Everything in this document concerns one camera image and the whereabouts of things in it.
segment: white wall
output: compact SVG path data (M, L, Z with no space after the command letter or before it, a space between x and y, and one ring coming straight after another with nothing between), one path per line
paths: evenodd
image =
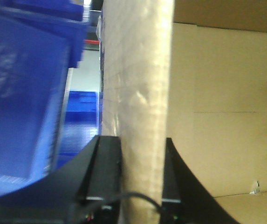
M99 51L85 50L79 67L73 70L71 90L100 89L100 61Z

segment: red stripe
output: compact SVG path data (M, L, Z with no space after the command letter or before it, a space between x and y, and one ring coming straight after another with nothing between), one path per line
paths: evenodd
M99 44L99 41L96 41L96 40L85 40L85 43L89 43L89 44Z

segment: black wire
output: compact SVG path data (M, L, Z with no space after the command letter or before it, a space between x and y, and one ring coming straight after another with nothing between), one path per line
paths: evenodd
M109 198L105 198L101 201L96 201L96 202L92 202L88 205L86 205L83 210L81 211L83 214L89 214L89 213L94 213L96 212L98 209L100 209L102 206L108 205L108 204L112 204L118 201L121 201L122 199L125 198L131 198L131 197L136 197L136 198L141 198L144 199L148 202L150 202L152 205L154 205L156 211L158 213L160 213L163 216L169 216L172 217L171 214L169 214L168 212L166 212L162 206L160 206L156 201L154 201L152 198L150 198L147 195L144 195L142 193L139 192L135 192L135 191L130 191L130 192L124 192L118 195L114 195L112 197Z

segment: cardboard box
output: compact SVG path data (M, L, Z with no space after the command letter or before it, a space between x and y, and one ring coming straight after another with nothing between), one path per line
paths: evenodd
M175 23L170 80L184 161L237 221L267 223L267 33Z
M103 7L103 134L121 137L124 191L161 200L167 136L237 221L267 224L267 0L177 0L181 24L171 0L115 3ZM158 222L149 204L124 205L128 223Z

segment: blue plastic crate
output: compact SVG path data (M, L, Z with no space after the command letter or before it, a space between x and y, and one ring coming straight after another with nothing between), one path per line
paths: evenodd
M68 99L67 112L97 111L97 94L95 92L71 91Z
M50 170L69 51L66 39L0 16L0 194Z
M69 0L0 0L0 6L82 21L83 6Z
M72 159L99 133L97 97L96 92L70 91L57 167Z
M89 26L87 23L10 7L0 7L0 13L32 27L66 38L71 46L69 67L77 68L77 63L82 59L83 40L86 37Z

